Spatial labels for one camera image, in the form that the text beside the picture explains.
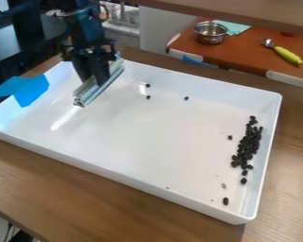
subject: black bean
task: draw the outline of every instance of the black bean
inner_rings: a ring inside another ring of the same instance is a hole
[[[236,168],[236,166],[237,166],[236,162],[231,162],[231,166],[233,166],[234,168]]]
[[[228,205],[229,204],[229,199],[228,198],[224,198],[223,199],[223,204],[224,205]]]
[[[245,185],[246,183],[247,183],[247,179],[242,178],[242,179],[241,179],[241,184]]]

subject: wooden table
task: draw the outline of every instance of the wooden table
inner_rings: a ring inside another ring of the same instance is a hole
[[[303,89],[127,47],[126,59],[284,96],[258,217],[232,226],[0,141],[0,216],[42,241],[303,242]],[[36,68],[43,72],[59,59]]]
[[[303,0],[127,0],[126,2],[303,34]]]
[[[198,18],[195,23],[211,20]],[[303,87],[303,63],[299,66],[282,59],[272,49],[262,46],[261,40],[271,38],[276,45],[294,52],[303,60],[303,36],[284,37],[280,31],[268,28],[252,27],[237,36],[224,36],[223,43],[206,45],[194,40],[193,24],[168,45],[167,52],[175,51],[200,56],[206,63],[226,69],[260,75]]]

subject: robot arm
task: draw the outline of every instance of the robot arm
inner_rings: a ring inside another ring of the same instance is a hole
[[[86,106],[83,97],[88,93],[100,93],[100,88],[111,77],[109,63],[116,60],[115,44],[104,37],[102,21],[98,17],[99,1],[94,5],[88,0],[51,0],[45,3],[50,9],[60,9],[68,23],[71,61],[83,82],[74,92],[74,104]]]

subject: wall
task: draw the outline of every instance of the wall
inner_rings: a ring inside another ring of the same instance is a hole
[[[195,16],[140,7],[140,48],[159,54],[170,38],[195,20]]]

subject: yellow handle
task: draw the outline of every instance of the yellow handle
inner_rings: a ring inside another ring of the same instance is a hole
[[[294,64],[301,64],[303,63],[302,59],[299,58],[294,53],[290,52],[289,50],[276,46],[274,47],[275,51],[284,59],[288,60],[289,62],[292,62]]]

